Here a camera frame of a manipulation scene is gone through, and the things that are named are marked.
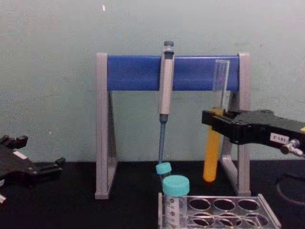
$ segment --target gray stand leg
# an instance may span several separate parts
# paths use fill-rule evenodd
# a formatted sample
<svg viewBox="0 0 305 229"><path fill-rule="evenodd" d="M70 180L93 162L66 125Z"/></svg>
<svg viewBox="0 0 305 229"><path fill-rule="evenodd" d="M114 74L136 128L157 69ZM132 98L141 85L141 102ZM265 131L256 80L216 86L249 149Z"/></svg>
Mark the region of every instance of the gray stand leg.
<svg viewBox="0 0 305 229"><path fill-rule="evenodd" d="M249 110L250 108L250 57L239 54L239 92L230 94L228 109ZM231 158L232 144L224 137L221 164L238 196L250 196L250 156L247 145L237 147L238 169Z"/></svg>
<svg viewBox="0 0 305 229"><path fill-rule="evenodd" d="M108 199L117 158L111 93L107 91L107 54L96 61L96 199Z"/></svg>

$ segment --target black cable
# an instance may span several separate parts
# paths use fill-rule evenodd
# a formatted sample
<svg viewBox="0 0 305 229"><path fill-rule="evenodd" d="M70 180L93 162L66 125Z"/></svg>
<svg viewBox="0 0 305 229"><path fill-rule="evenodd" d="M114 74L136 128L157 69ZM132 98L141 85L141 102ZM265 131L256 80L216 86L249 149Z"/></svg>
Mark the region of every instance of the black cable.
<svg viewBox="0 0 305 229"><path fill-rule="evenodd" d="M301 182L305 182L305 177L299 176L299 175L295 175L295 174L290 174L290 173L285 173L282 175L281 178L278 178L275 182L276 185L276 191L277 193L280 195L280 197L282 197L284 200L286 200L287 202L294 204L294 205L300 205L300 206L304 206L305 207L305 202L304 201L298 201L295 199L291 199L289 197L287 197L281 190L280 188L280 183L281 181L283 181L286 178L291 178L293 180L298 180Z"/></svg>

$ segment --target light green wall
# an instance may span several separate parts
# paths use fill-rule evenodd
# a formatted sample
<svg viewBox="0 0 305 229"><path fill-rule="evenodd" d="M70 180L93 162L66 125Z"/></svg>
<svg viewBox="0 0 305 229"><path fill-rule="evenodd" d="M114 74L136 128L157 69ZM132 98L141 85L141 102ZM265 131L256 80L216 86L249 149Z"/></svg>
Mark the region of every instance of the light green wall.
<svg viewBox="0 0 305 229"><path fill-rule="evenodd" d="M0 133L35 161L95 160L95 54L250 52L251 109L305 121L303 0L0 0ZM156 160L158 94L115 92L120 160ZM175 92L165 155L202 160L210 92ZM252 146L255 159L293 158Z"/></svg>

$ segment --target teal cap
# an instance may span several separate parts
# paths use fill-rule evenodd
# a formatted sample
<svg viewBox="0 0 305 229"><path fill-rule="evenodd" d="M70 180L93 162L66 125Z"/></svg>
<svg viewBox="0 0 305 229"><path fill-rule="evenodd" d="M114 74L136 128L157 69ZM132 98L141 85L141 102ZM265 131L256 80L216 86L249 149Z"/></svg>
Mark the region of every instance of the teal cap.
<svg viewBox="0 0 305 229"><path fill-rule="evenodd" d="M190 181L181 175L171 175L164 178L162 183L164 194L172 197L185 196L190 191Z"/></svg>
<svg viewBox="0 0 305 229"><path fill-rule="evenodd" d="M172 170L171 163L163 162L163 163L157 164L156 170L157 170L158 175L169 173Z"/></svg>

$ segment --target black table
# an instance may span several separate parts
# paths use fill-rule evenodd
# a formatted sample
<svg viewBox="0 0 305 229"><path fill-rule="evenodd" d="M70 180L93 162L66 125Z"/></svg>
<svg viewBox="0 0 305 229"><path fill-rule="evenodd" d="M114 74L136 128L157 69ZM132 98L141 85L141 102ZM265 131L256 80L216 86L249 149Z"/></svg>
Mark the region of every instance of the black table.
<svg viewBox="0 0 305 229"><path fill-rule="evenodd" d="M173 174L191 182L190 195L235 196L221 166L217 179L202 180L202 162L172 162ZM155 162L119 163L109 200L95 200L95 164L67 163L61 179L33 189L6 187L0 206L2 224L10 228L156 229L159 178ZM284 229L305 228L305 208L279 197L274 183L283 173L305 175L305 161L251 161L251 191L263 194ZM283 182L283 192L305 200L305 184Z"/></svg>

